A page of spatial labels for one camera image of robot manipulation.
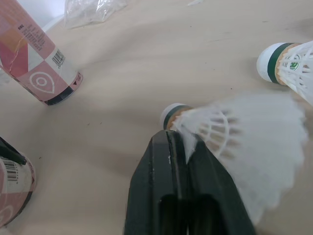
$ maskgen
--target clear plastic wrap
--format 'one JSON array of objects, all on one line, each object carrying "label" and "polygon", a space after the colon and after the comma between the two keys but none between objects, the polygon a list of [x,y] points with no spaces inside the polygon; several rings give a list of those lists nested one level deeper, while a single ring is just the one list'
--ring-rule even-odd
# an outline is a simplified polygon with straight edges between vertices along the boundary
[{"label": "clear plastic wrap", "polygon": [[76,28],[102,23],[125,6],[126,0],[66,0],[65,27]]},{"label": "clear plastic wrap", "polygon": [[2,69],[0,69],[0,86],[8,83],[11,80],[10,76],[7,75]]}]

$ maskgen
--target white shuttlecock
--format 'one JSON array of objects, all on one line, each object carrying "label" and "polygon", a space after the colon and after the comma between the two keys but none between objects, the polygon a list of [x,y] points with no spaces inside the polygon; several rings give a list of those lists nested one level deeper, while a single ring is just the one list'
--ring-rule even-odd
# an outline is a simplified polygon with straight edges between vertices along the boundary
[{"label": "white shuttlecock", "polygon": [[257,70],[266,81],[289,86],[313,105],[313,41],[271,45],[259,56]]},{"label": "white shuttlecock", "polygon": [[187,161],[194,134],[204,140],[232,176],[254,224],[279,204],[304,161],[304,112],[289,94],[243,95],[197,109],[173,104],[160,121],[181,133]]}]

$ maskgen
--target table surface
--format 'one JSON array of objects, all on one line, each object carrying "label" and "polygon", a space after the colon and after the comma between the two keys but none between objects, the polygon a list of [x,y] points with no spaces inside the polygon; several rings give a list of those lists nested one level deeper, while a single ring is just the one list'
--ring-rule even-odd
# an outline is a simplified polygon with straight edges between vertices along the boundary
[{"label": "table surface", "polygon": [[[36,168],[38,184],[14,235],[120,235],[130,178],[162,110],[259,89],[256,60],[277,42],[313,38],[313,1],[131,0],[105,23],[49,36],[84,75],[46,107],[19,84],[0,87],[0,133]],[[312,144],[295,187],[259,224],[268,235],[313,231]]]}]

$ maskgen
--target white feather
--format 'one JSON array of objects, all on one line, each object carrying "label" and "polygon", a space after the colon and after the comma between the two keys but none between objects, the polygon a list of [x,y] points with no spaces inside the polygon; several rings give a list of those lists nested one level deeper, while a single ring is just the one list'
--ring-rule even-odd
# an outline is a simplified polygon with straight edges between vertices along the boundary
[{"label": "white feather", "polygon": [[198,134],[232,176],[254,224],[275,208],[303,164],[304,112],[289,94],[253,94],[183,112],[174,129],[187,161]]},{"label": "white feather", "polygon": [[289,49],[280,60],[278,75],[313,105],[313,41]]}]

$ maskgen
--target shuttlecock cork base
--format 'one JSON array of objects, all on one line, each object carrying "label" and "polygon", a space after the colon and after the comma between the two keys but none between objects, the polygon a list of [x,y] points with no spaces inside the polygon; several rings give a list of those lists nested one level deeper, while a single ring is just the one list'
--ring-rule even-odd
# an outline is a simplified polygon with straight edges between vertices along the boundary
[{"label": "shuttlecock cork base", "polygon": [[180,116],[182,112],[191,109],[193,108],[181,103],[175,103],[167,106],[161,114],[160,125],[163,127],[164,130],[171,129],[176,117]]},{"label": "shuttlecock cork base", "polygon": [[[289,49],[300,45],[300,43],[276,43],[266,48],[259,56],[257,61],[257,71],[259,75],[268,82],[277,83],[283,86],[286,84],[281,80],[278,74],[280,61]],[[293,69],[297,69],[299,63],[291,64]]]}]

